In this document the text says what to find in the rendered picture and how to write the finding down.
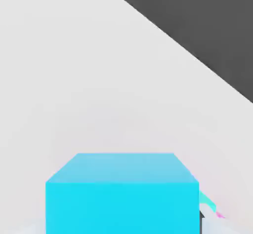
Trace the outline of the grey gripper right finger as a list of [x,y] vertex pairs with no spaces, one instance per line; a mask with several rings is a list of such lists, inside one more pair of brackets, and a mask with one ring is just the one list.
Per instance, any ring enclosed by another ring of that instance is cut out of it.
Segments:
[[244,234],[232,222],[218,212],[216,204],[202,191],[200,201],[200,234]]

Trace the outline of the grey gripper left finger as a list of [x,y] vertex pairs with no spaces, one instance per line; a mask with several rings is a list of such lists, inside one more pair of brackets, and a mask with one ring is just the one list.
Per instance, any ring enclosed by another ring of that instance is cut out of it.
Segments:
[[12,234],[45,234],[45,208],[37,211],[25,208],[12,213]]

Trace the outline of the small cyan cube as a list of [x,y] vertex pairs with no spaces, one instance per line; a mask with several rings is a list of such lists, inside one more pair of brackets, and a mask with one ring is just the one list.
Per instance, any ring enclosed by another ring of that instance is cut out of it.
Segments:
[[45,232],[200,234],[199,182],[174,154],[77,154],[45,184]]

